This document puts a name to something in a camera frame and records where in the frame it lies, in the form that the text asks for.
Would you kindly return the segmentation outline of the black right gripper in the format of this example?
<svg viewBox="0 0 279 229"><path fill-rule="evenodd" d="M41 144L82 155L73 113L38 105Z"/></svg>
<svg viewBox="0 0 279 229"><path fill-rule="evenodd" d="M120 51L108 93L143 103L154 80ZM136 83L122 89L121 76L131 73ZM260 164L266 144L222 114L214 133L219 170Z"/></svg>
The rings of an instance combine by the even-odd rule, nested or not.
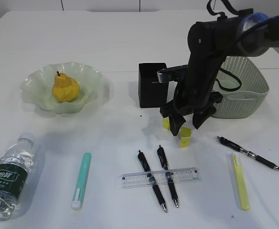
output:
<svg viewBox="0 0 279 229"><path fill-rule="evenodd" d="M170 131L177 136L186 122L183 116L193 114L193 126L200 126L216 113L214 104L219 104L223 96L213 91L217 71L212 73L189 73L177 82L173 99L160 108L163 117L169 116Z"/></svg>

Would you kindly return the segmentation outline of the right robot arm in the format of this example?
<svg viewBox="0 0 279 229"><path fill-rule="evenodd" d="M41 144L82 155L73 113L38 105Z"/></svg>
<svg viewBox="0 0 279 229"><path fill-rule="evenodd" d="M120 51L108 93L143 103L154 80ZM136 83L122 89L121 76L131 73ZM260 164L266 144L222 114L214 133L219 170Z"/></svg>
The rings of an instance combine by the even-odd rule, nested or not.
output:
<svg viewBox="0 0 279 229"><path fill-rule="evenodd" d="M188 63L157 72L160 83L177 83L173 99L160 108L173 135L178 134L186 115L192 115L194 127L199 128L215 114L215 104L223 96L214 92L213 86L228 56L257 57L269 48L279 48L279 15L270 18L251 8L235 10L227 0L223 4L233 17L207 5L208 12L217 19L197 22L190 28Z"/></svg>

